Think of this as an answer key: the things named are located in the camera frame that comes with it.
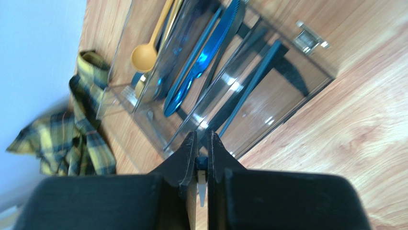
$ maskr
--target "transparent cutlery organizer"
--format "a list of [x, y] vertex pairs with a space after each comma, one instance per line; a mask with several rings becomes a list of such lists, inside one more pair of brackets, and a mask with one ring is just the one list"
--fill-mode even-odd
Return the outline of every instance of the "transparent cutlery organizer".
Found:
[[[220, 133], [226, 123], [229, 125], [224, 129], [222, 142], [233, 156], [239, 158], [333, 80], [292, 40], [247, 6], [243, 23], [223, 54], [211, 85], [199, 98], [210, 65], [200, 78], [193, 81], [179, 110], [166, 117], [163, 114], [165, 97], [158, 96], [163, 92], [158, 93], [158, 81], [150, 76], [160, 76], [163, 67], [169, 63], [166, 49], [171, 49], [171, 36], [176, 37], [178, 31], [171, 31], [155, 67], [141, 77], [145, 85], [142, 94], [136, 97], [135, 84], [130, 83], [135, 70], [131, 68], [129, 57], [137, 44], [129, 47], [126, 41], [132, 36], [129, 24], [137, 23], [131, 20], [135, 13], [131, 7], [112, 65], [110, 87], [105, 89], [98, 117], [126, 110], [164, 158], [179, 147], [190, 131], [197, 131], [202, 146], [200, 152], [206, 154], [205, 132], [214, 130]], [[181, 18], [179, 16], [176, 23], [183, 23]], [[277, 41], [281, 45], [267, 61], [271, 47]], [[176, 65], [181, 68], [187, 57], [180, 58], [183, 62]], [[242, 99], [246, 92], [249, 92], [248, 97]]]

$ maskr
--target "gold spoon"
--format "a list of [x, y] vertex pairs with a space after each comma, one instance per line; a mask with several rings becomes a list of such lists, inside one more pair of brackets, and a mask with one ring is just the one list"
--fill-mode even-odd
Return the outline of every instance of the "gold spoon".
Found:
[[159, 34], [160, 28], [162, 27], [166, 16], [169, 13], [170, 7], [174, 0], [167, 0], [161, 11], [159, 20], [154, 28], [152, 37], [149, 43], [144, 43], [138, 45], [132, 52], [131, 60], [133, 67], [139, 72], [148, 72], [152, 70], [154, 63], [157, 59], [157, 50], [154, 47], [154, 42]]

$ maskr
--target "white surface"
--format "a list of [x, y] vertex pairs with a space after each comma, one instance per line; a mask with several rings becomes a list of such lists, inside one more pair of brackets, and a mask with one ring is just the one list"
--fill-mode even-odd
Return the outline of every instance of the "white surface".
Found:
[[68, 104], [86, 0], [0, 0], [0, 212], [43, 178], [33, 156], [6, 153], [20, 130]]

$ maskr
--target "metal hinge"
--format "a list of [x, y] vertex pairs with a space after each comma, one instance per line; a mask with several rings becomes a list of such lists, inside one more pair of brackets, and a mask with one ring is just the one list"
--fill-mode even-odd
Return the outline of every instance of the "metal hinge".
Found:
[[293, 43], [306, 55], [311, 55], [318, 45], [326, 49], [330, 46], [326, 40], [316, 34], [316, 32], [310, 29], [302, 21], [296, 22], [296, 25], [302, 28], [303, 31], [293, 40]]

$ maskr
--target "plaid cloth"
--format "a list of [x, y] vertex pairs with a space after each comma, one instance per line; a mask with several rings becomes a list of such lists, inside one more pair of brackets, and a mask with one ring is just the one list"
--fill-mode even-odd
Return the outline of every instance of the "plaid cloth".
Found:
[[74, 112], [42, 117], [24, 128], [7, 148], [40, 158], [48, 175], [115, 173], [116, 161], [97, 132], [96, 111], [107, 86], [109, 65], [94, 51], [80, 52], [77, 74], [69, 81]]

